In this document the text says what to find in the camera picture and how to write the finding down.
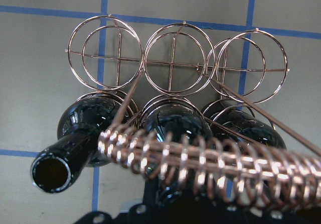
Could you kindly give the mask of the dark bottle in basket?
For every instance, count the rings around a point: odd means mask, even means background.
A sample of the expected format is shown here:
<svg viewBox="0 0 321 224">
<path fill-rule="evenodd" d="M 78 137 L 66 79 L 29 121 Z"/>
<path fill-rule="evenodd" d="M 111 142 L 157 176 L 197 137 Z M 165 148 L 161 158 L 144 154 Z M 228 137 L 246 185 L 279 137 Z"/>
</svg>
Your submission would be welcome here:
<svg viewBox="0 0 321 224">
<path fill-rule="evenodd" d="M 114 120 L 123 99 L 114 94 L 88 94 L 70 105 L 57 126 L 57 142 L 48 146 L 31 165 L 33 184 L 47 193 L 72 186 L 85 167 L 107 160 L 98 152 L 98 137 Z"/>
<path fill-rule="evenodd" d="M 268 147 L 286 149 L 283 138 L 274 128 L 246 112 L 237 109 L 223 111 L 222 109 L 215 108 L 205 112 L 204 116 Z"/>
</svg>

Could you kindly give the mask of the dark glass wine bottle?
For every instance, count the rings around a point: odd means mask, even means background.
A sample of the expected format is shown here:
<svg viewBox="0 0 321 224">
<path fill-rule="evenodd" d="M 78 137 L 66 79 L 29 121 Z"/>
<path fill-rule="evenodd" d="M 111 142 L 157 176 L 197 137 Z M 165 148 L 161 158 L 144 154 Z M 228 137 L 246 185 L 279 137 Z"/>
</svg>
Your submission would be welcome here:
<svg viewBox="0 0 321 224">
<path fill-rule="evenodd" d="M 172 141 L 187 142 L 197 146 L 197 138 L 210 139 L 212 131 L 198 110 L 185 103 L 164 103 L 146 108 L 143 112 L 140 125 L 148 133 L 155 131 L 156 139 L 160 142 L 172 134 Z M 155 179 L 145 183 L 143 202 L 149 205 L 164 206 L 180 197 L 178 184 L 179 171 L 171 170 L 173 179 L 168 184 Z"/>
</svg>

